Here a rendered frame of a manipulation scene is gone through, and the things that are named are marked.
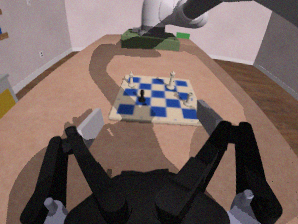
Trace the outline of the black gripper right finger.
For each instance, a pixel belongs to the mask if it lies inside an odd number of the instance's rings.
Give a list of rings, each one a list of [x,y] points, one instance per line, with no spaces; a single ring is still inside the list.
[[[155,196],[157,214],[164,219],[175,218],[196,188],[204,193],[231,143],[235,144],[236,196],[230,211],[226,211],[230,224],[275,224],[283,209],[266,181],[251,124],[240,122],[239,126],[234,126],[224,121],[202,99],[197,100],[196,117],[210,137],[197,155],[190,157],[175,177],[158,191]]]

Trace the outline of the blue and cream chessboard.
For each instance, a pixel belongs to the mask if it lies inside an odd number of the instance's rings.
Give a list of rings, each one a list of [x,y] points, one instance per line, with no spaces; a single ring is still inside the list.
[[[166,86],[170,78],[133,75],[134,87],[129,87],[126,75],[119,90],[110,120],[202,126],[196,117],[197,98],[189,80],[173,78],[175,89]],[[145,91],[145,102],[138,101],[140,90]],[[193,93],[192,106],[184,105],[188,92]]]

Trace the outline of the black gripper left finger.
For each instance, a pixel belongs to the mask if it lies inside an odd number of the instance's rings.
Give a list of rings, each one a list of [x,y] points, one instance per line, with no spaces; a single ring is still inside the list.
[[[35,191],[20,216],[22,224],[64,224],[68,214],[67,168],[68,155],[71,154],[74,154],[106,216],[118,220],[127,214],[128,203],[124,193],[88,150],[103,126],[101,108],[95,108],[77,128],[70,126],[65,129],[68,139],[61,139],[61,136],[50,139]]]

